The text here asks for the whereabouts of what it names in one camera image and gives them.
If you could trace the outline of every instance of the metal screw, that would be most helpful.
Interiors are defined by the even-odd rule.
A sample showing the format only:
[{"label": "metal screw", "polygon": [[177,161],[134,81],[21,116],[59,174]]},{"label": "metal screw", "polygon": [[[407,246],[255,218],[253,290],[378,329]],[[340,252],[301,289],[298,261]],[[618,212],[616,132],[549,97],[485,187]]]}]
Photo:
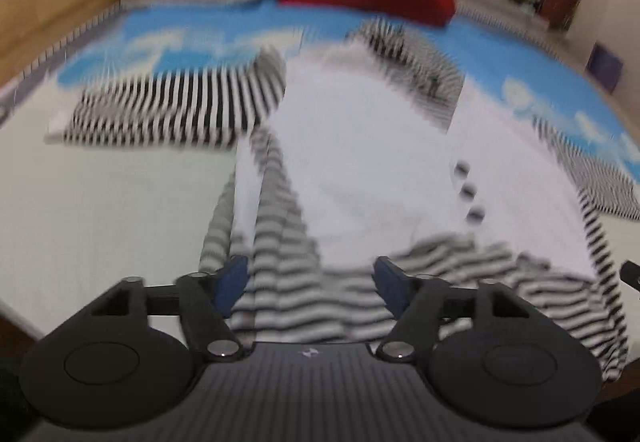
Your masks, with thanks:
[{"label": "metal screw", "polygon": [[240,345],[231,339],[219,339],[207,345],[210,354],[218,357],[229,357],[240,349]]},{"label": "metal screw", "polygon": [[382,351],[394,359],[406,359],[414,354],[414,348],[403,341],[391,341],[382,347]]}]

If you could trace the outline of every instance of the purple object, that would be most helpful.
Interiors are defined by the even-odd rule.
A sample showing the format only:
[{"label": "purple object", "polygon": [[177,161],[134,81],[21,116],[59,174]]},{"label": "purple object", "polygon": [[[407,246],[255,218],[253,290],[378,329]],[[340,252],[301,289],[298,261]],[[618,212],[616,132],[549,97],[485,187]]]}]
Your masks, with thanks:
[{"label": "purple object", "polygon": [[622,76],[623,63],[602,44],[595,44],[589,63],[587,63],[587,72],[597,79],[609,93],[613,93],[620,76]]}]

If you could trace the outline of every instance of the bed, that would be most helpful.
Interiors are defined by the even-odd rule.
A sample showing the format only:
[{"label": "bed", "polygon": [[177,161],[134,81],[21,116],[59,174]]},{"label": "bed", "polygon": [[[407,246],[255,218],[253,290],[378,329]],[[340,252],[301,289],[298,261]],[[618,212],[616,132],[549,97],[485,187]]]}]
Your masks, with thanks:
[{"label": "bed", "polygon": [[[0,99],[2,311],[39,338],[120,278],[169,284],[199,267],[234,152],[46,140],[83,88],[242,63],[263,47],[290,60],[342,42],[372,16],[275,0],[130,12],[114,6],[48,48]],[[583,151],[640,180],[638,147],[585,78],[539,48],[461,17],[444,29],[414,28],[518,120],[542,117]],[[638,223],[606,215],[602,222],[615,267],[639,260]],[[620,287],[631,362],[640,358],[640,303],[636,291]],[[179,336],[175,319],[156,317],[152,325]]]}]

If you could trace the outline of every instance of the white logo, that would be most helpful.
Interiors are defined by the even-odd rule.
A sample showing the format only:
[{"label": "white logo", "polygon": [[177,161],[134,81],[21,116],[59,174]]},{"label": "white logo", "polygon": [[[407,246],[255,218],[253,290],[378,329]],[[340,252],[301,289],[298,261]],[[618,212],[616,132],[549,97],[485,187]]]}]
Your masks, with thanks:
[{"label": "white logo", "polygon": [[313,359],[314,357],[318,357],[320,355],[320,352],[312,346],[306,348],[305,350],[302,350],[302,352],[300,353],[307,359]]}]

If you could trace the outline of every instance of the circular black cover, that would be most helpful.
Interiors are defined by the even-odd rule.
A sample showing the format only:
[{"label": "circular black cover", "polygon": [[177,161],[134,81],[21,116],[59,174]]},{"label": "circular black cover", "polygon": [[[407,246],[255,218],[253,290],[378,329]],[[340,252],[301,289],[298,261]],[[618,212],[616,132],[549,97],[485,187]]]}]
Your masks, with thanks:
[{"label": "circular black cover", "polygon": [[193,376],[187,348],[151,328],[106,321],[54,332],[24,358],[22,391],[41,415],[76,428],[147,420],[184,396]]},{"label": "circular black cover", "polygon": [[434,349],[428,379],[455,410],[483,424],[545,428],[585,414],[602,386],[580,343],[530,320],[454,334]]}]

